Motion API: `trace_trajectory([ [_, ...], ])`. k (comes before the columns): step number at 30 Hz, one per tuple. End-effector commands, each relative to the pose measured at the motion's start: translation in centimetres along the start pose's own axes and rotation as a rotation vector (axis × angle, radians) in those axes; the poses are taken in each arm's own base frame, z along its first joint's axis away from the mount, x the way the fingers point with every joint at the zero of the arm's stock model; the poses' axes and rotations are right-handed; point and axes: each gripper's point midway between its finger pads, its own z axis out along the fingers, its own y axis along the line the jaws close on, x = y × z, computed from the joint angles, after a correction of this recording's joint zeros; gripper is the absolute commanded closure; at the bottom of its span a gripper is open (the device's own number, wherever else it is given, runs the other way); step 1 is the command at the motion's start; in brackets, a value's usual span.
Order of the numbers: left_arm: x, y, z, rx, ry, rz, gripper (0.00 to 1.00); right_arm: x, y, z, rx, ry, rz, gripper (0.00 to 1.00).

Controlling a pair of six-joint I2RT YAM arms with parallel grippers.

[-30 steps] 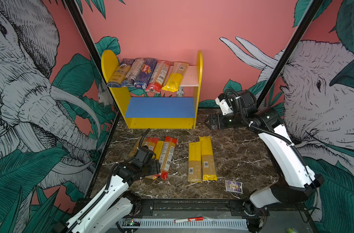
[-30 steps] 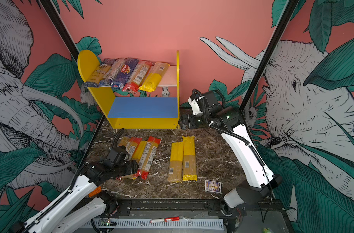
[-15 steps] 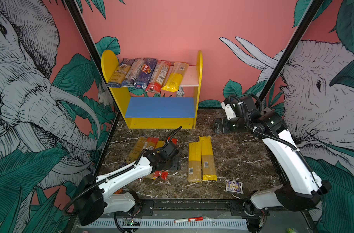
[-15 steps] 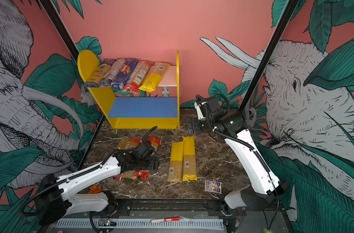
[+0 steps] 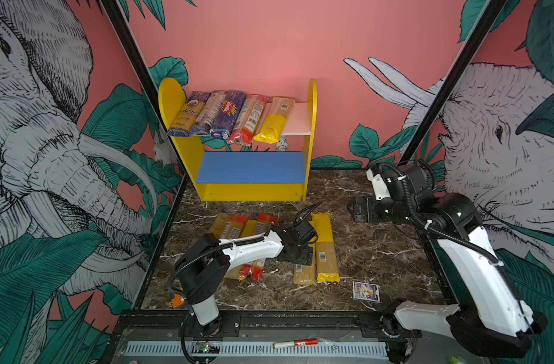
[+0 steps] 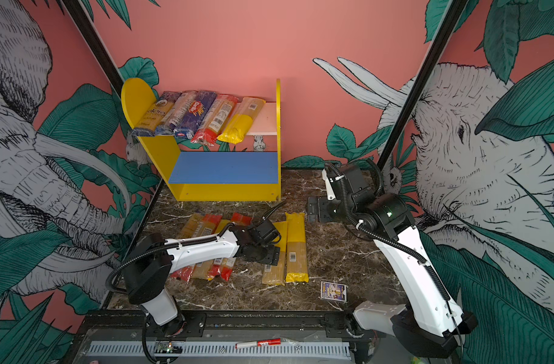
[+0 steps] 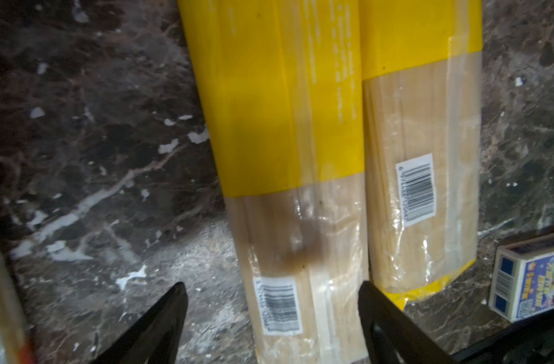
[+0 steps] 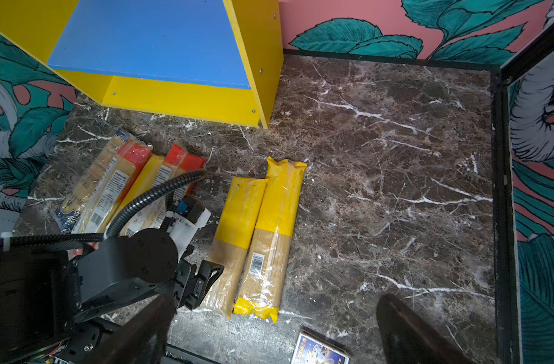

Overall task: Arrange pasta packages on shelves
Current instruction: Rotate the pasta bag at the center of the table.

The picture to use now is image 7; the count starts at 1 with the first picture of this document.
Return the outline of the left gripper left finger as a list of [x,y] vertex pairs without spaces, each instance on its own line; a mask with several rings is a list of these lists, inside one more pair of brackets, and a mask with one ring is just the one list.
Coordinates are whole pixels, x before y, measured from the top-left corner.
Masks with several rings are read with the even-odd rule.
[[187,309],[186,287],[178,282],[93,362],[174,364]]

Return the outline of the wide yellow spaghetti pack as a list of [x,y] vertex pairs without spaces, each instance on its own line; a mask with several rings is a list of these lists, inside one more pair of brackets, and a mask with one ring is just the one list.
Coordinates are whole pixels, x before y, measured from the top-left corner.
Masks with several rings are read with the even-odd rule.
[[178,4],[261,363],[353,363],[368,278],[359,4]]

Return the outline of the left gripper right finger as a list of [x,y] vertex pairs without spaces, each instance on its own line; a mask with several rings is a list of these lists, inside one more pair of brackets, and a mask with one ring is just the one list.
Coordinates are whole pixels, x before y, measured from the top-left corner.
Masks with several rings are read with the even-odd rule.
[[456,362],[369,281],[360,286],[358,311],[370,362]]

